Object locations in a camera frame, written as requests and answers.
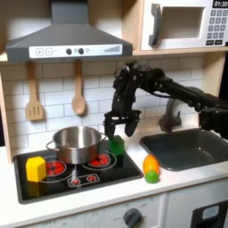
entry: microwave display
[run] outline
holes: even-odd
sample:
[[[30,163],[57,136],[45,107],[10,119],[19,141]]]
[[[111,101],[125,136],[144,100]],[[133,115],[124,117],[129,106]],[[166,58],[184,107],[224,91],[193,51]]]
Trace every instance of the microwave display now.
[[[228,1],[224,0],[214,0],[213,2],[213,8],[228,8]]]

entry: hood control panel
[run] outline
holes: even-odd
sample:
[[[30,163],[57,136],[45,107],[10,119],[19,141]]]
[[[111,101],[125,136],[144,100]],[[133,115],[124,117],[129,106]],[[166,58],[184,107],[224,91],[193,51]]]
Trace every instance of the hood control panel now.
[[[30,59],[121,55],[123,45],[31,46]]]

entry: silver pot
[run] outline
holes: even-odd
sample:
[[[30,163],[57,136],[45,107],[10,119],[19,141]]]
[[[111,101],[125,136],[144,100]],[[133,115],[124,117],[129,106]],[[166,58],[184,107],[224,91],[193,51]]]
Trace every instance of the silver pot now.
[[[57,151],[58,159],[64,163],[85,164],[97,158],[100,142],[105,138],[93,128],[72,126],[56,132],[46,148]],[[54,143],[56,148],[50,148],[50,143]]]

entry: wall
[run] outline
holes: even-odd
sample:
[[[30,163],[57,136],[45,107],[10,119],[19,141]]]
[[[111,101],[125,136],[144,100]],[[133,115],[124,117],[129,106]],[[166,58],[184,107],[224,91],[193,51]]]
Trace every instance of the wall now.
[[[141,64],[162,68],[169,77],[184,86],[202,87],[205,56],[159,56],[140,59]],[[36,68],[39,101],[44,106],[45,118],[30,122],[25,108],[29,101],[26,69],[22,64],[0,63],[4,87],[7,122],[12,149],[45,145],[53,134],[67,126],[91,126],[103,131],[103,114],[110,111],[114,89],[113,73],[121,69],[123,60],[83,61],[84,97],[87,112],[76,116],[71,108],[74,91],[72,62],[39,62]],[[139,128],[157,126],[166,110],[167,99],[158,98],[138,90],[135,109],[142,111]],[[196,120],[194,110],[180,104],[183,121]]]

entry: range hood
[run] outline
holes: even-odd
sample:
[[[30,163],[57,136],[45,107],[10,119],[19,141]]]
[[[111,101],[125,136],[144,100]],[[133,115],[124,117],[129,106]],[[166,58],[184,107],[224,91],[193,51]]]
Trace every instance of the range hood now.
[[[132,44],[88,25],[87,0],[51,0],[52,25],[6,44],[8,61],[131,56]]]

